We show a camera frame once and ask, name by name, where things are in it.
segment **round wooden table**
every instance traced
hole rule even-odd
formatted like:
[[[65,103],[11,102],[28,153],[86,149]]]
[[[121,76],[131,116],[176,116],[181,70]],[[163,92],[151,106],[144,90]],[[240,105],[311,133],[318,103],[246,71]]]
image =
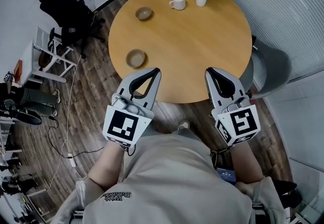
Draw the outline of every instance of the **round wooden table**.
[[[206,100],[208,67],[226,70],[238,78],[244,72],[252,51],[249,24],[232,0],[207,0],[204,7],[186,0],[182,11],[171,9],[169,1],[129,0],[123,5],[109,33],[112,64],[124,78],[136,70],[127,66],[127,53],[141,49],[147,57],[138,69],[161,69],[158,101]],[[142,6],[154,12],[147,21],[135,17]],[[142,86],[138,91],[144,93],[145,89]]]

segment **small bowl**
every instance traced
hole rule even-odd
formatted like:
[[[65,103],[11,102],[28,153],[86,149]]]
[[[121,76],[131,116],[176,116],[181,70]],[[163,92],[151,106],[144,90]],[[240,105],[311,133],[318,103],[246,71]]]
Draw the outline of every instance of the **small bowl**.
[[[151,15],[152,10],[149,7],[141,7],[135,13],[135,16],[141,21],[148,20]]]
[[[126,63],[132,68],[140,67],[145,60],[145,53],[140,49],[131,50],[126,56]]]

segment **gray sweatshirt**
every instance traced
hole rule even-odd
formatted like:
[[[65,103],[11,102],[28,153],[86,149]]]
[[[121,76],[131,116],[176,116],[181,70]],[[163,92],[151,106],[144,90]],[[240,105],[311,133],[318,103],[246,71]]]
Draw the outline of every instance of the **gray sweatshirt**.
[[[264,205],[271,223],[286,220],[270,177],[236,186],[223,181],[198,140],[142,137],[124,168],[123,180],[107,191],[90,179],[78,181],[51,223],[69,223],[71,212],[83,209],[83,223],[91,224],[255,223],[252,203]]]

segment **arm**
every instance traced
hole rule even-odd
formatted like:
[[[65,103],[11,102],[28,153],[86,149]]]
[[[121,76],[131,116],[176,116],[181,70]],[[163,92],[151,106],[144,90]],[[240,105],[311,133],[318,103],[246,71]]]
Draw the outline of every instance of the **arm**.
[[[104,191],[114,186],[119,177],[124,151],[120,145],[108,142],[99,160],[89,172],[89,179],[99,185]]]
[[[252,153],[249,143],[236,144],[231,148],[231,156],[238,181],[248,184],[263,179],[261,166]]]

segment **white cable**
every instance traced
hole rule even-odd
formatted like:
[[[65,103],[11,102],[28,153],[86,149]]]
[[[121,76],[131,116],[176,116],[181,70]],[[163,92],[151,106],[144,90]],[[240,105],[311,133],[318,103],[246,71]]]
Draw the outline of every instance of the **white cable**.
[[[63,142],[62,149],[61,149],[61,155],[60,155],[59,165],[57,166],[57,168],[56,168],[56,172],[55,172],[55,174],[53,175],[53,178],[52,178],[51,183],[50,183],[50,186],[49,186],[49,190],[51,189],[51,187],[52,187],[52,183],[53,183],[53,180],[54,180],[54,178],[55,178],[57,172],[59,171],[59,168],[60,168],[60,165],[61,165],[61,158],[62,158],[62,154],[63,154],[63,147],[64,147],[64,144],[65,144],[66,141],[67,141],[67,139],[64,140],[64,142]]]
[[[75,68],[75,71],[74,71],[74,75],[73,75],[73,79],[72,79],[72,85],[71,85],[71,90],[70,90],[69,104],[68,104],[68,107],[67,107],[66,141],[67,141],[67,152],[68,152],[68,154],[70,153],[70,142],[69,142],[69,114],[70,114],[70,103],[71,103],[71,96],[72,96],[72,88],[73,88],[73,84],[74,84],[74,77],[75,77],[75,73],[77,71],[77,67],[78,67],[78,65],[80,63],[80,60],[81,60],[81,56],[79,58],[79,61],[76,64],[76,68]]]
[[[62,149],[61,149],[61,155],[60,155],[59,164],[58,164],[57,169],[56,169],[56,172],[55,172],[55,174],[54,174],[54,176],[53,176],[53,178],[52,178],[52,180],[51,180],[51,183],[50,183],[49,189],[51,189],[51,187],[52,187],[52,183],[53,183],[53,180],[54,180],[54,178],[55,178],[55,176],[56,176],[56,174],[57,174],[57,172],[58,172],[58,170],[59,170],[59,168],[60,168],[60,165],[61,165],[61,159],[62,159],[62,154],[63,154],[63,147],[64,147],[65,143],[67,143],[67,150],[68,150],[68,154],[70,153],[70,142],[69,142],[69,113],[70,113],[70,103],[71,103],[71,96],[72,96],[72,88],[73,88],[73,84],[74,84],[74,77],[75,77],[75,74],[76,74],[76,71],[77,71],[77,67],[78,67],[78,65],[79,65],[79,63],[80,63],[80,60],[81,60],[81,56],[80,56],[80,58],[79,58],[79,60],[78,60],[78,62],[77,62],[77,64],[76,64],[75,71],[74,71],[73,78],[72,78],[72,85],[71,85],[70,97],[69,97],[69,103],[68,103],[68,108],[67,108],[67,124],[66,124],[66,125],[67,125],[67,127],[66,127],[67,131],[66,131],[66,140],[64,140],[64,142],[63,142]]]
[[[92,20],[92,22],[91,22],[90,27],[92,26],[93,22],[95,21],[95,17],[96,17],[96,15],[97,15],[97,13],[93,16],[93,20]]]

